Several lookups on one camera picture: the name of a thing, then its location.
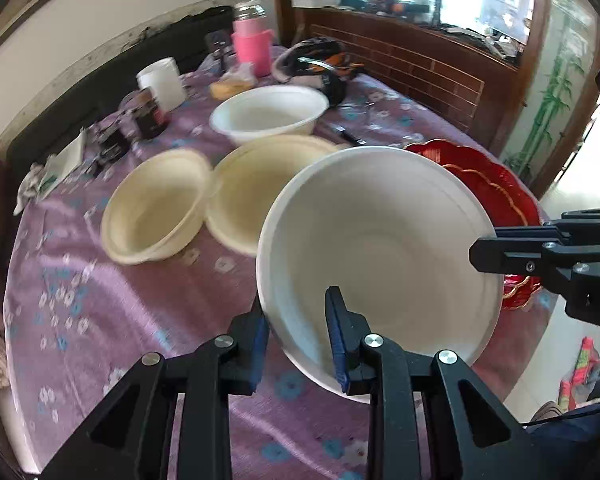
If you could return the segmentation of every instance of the bottle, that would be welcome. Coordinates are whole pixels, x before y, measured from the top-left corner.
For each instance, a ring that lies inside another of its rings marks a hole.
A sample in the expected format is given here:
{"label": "bottle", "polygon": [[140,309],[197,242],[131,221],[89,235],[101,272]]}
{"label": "bottle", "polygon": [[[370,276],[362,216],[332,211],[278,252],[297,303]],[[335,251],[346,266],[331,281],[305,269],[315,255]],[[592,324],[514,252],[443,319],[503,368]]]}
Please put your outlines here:
{"label": "bottle", "polygon": [[267,28],[267,14],[258,0],[235,6],[232,40],[238,62],[253,63],[256,77],[271,73],[271,43],[273,31]]}
{"label": "bottle", "polygon": [[136,97],[138,107],[133,111],[138,134],[141,139],[154,139],[168,126],[165,114],[155,102],[151,90],[145,88]]}

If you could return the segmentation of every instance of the brick pattern panel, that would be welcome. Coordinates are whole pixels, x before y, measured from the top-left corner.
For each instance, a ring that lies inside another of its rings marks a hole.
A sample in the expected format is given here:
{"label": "brick pattern panel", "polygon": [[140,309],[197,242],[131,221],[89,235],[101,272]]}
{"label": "brick pattern panel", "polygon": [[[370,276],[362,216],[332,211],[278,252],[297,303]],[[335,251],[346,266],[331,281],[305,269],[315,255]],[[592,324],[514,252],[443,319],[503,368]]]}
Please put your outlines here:
{"label": "brick pattern panel", "polygon": [[335,38],[372,77],[414,99],[467,133],[484,82],[433,58],[336,28],[310,25],[312,36]]}

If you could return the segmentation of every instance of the white bowl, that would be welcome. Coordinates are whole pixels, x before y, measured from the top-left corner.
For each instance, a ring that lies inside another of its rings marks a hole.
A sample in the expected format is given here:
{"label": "white bowl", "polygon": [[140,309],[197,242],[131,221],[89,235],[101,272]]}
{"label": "white bowl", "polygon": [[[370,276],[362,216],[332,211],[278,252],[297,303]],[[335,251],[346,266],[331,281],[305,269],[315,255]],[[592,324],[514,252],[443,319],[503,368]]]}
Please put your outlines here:
{"label": "white bowl", "polygon": [[309,135],[329,107],[322,92],[306,86],[254,88],[228,99],[211,114],[209,124],[236,144],[277,134]]}
{"label": "white bowl", "polygon": [[211,166],[194,150],[169,150],[135,168],[113,193],[100,238],[120,264],[162,260],[182,250],[205,215]]}
{"label": "white bowl", "polygon": [[255,256],[269,208],[300,171],[338,148],[318,137],[280,135],[252,140],[214,169],[206,226],[230,249]]}
{"label": "white bowl", "polygon": [[441,166],[395,148],[343,150],[302,170],[271,207],[256,260],[262,308],[291,361],[341,396],[324,317],[331,285],[405,350],[451,349],[472,364],[500,313],[502,277],[469,262],[490,235],[478,200]]}

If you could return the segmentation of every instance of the white wall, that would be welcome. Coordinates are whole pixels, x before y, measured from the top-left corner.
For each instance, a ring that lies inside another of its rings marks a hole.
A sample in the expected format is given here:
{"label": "white wall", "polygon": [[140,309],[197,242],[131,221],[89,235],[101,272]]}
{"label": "white wall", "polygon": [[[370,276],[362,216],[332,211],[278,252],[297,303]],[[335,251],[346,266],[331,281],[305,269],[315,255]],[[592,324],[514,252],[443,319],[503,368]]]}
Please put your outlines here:
{"label": "white wall", "polygon": [[0,134],[63,70],[129,28],[200,0],[51,0],[0,47]]}

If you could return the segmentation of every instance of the red decorative plate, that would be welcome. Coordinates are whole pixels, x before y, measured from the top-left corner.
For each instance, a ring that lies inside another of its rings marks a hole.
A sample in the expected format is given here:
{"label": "red decorative plate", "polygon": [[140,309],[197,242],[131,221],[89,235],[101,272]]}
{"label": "red decorative plate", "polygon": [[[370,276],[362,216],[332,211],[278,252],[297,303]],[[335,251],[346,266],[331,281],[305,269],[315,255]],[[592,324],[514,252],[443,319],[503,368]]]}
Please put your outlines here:
{"label": "red decorative plate", "polygon": [[463,170],[479,171],[489,182],[504,188],[517,208],[522,211],[528,225],[540,225],[536,200],[523,189],[522,184],[509,168],[493,162],[483,152],[469,146],[456,146],[443,139],[430,140],[425,144],[410,144],[405,150],[426,156],[440,166],[453,164]]}
{"label": "red decorative plate", "polygon": [[[458,177],[480,201],[495,227],[540,225],[533,197],[508,168],[492,162],[482,152],[442,139],[410,144],[405,150],[426,156]],[[539,278],[505,275],[502,308],[523,308],[538,288]]]}

